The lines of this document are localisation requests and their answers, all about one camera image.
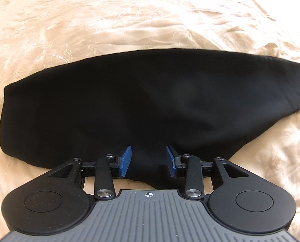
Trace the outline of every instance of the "bed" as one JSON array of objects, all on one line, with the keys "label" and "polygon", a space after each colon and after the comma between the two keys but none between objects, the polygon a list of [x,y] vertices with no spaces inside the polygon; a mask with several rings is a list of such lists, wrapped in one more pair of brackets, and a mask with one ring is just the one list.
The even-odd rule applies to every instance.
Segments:
[{"label": "bed", "polygon": [[[0,0],[0,117],[3,89],[45,68],[156,48],[201,48],[300,63],[300,0]],[[300,111],[246,144],[231,161],[287,190],[300,241]],[[46,172],[2,152],[0,207],[16,187]],[[209,179],[205,179],[210,193]],[[115,180],[115,188],[152,189]],[[92,179],[84,190],[93,193]],[[0,210],[0,238],[8,232]]]}]

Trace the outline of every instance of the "black cloth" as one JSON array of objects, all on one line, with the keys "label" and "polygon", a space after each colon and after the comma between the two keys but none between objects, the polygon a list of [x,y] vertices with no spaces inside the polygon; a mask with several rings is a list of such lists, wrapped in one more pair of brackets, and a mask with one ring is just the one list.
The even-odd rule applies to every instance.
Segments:
[{"label": "black cloth", "polygon": [[2,150],[53,168],[132,146],[126,177],[180,188],[165,146],[229,159],[300,110],[300,64],[244,53],[160,49],[44,69],[4,90]]}]

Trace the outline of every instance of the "wrinkled fabric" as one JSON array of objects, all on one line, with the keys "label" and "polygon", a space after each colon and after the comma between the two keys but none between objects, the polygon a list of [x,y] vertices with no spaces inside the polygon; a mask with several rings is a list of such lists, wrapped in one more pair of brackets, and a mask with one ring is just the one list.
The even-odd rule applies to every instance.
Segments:
[{"label": "wrinkled fabric", "polygon": [[[44,68],[114,52],[175,47],[300,63],[300,6],[294,0],[1,0],[0,116],[3,88]],[[297,214],[289,231],[300,241],[300,111],[245,145],[231,161],[293,195]],[[0,206],[7,193],[45,171],[0,148]],[[87,181],[85,189],[91,188]],[[140,186],[130,182],[128,188]],[[0,210],[0,238],[7,232]]]}]

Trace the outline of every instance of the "triangular cutout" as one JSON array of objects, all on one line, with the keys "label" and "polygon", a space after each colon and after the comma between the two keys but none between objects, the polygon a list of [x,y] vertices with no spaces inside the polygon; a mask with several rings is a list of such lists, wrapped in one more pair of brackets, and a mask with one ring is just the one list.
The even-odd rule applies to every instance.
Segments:
[{"label": "triangular cutout", "polygon": [[249,175],[240,171],[239,169],[236,169],[234,166],[231,166],[229,164],[224,164],[224,168],[229,175],[229,177],[236,178],[236,177],[248,177]]},{"label": "triangular cutout", "polygon": [[69,176],[69,173],[73,167],[73,164],[67,164],[59,169],[57,169],[55,172],[51,173],[49,177],[60,177],[60,178],[66,178]]}]

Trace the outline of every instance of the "crosshair symbol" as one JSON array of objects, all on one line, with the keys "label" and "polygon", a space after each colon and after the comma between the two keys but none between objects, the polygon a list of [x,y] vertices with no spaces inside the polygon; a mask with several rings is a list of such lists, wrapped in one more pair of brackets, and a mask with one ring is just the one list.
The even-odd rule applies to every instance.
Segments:
[{"label": "crosshair symbol", "polygon": [[144,194],[146,197],[152,197],[154,194],[152,194],[151,192],[145,193]]}]

